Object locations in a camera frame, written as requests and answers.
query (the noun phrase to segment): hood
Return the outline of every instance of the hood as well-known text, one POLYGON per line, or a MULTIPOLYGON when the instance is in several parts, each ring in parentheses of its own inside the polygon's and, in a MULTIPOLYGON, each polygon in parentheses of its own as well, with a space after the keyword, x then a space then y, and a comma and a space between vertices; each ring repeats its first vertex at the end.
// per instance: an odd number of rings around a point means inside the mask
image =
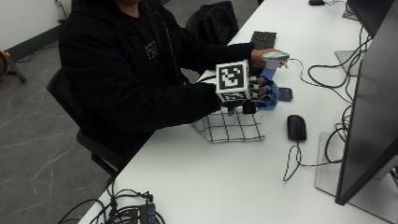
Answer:
MULTIPOLYGON (((139 2, 139 12, 149 19, 153 18, 146 0, 139 2)), ((122 13, 113 0, 71 0, 71 13, 83 14, 119 29, 123 33, 137 33, 127 25, 127 16, 122 13)))

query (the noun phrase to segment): black hoodie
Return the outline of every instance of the black hoodie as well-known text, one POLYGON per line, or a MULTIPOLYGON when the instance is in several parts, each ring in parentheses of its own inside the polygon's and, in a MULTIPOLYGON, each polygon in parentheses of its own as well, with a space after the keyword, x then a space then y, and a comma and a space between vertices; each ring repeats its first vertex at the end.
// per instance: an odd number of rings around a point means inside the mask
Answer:
POLYGON ((82 132, 127 156, 157 129, 191 123, 219 108, 214 85, 181 85, 179 68, 200 73, 216 63, 250 59, 252 49, 206 44, 158 3, 142 0, 139 12, 134 21, 113 0, 73 0, 59 36, 82 132))

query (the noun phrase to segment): black mouse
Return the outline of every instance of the black mouse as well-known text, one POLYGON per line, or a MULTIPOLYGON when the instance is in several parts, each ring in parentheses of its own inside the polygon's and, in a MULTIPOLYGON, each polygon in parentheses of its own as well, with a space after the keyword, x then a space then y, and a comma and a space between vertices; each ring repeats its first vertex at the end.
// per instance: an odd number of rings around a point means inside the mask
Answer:
POLYGON ((290 115, 287 117, 287 137, 292 140, 307 139, 306 121, 299 115, 290 115))

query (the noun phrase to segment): backpack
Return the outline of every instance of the backpack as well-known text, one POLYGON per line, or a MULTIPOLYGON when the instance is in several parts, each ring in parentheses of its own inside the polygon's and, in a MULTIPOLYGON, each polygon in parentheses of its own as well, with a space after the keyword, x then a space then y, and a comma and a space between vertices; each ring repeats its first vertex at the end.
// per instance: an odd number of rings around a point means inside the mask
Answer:
POLYGON ((207 43, 226 45, 236 34, 236 17, 230 1, 202 6, 190 16, 184 28, 207 43))

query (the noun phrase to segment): keyboard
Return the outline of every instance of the keyboard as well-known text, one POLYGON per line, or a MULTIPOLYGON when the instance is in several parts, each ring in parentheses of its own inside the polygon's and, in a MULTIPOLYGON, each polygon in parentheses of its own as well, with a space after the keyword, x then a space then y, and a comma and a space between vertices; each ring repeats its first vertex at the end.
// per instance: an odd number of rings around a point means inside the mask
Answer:
MULTIPOLYGON (((254 43, 254 49, 272 49, 274 48, 275 33, 254 31, 250 43, 254 43)), ((248 64, 248 74, 251 77, 259 77, 263 67, 248 64)))
POLYGON ((254 49, 274 48, 275 33, 254 31, 250 43, 254 43, 254 49))

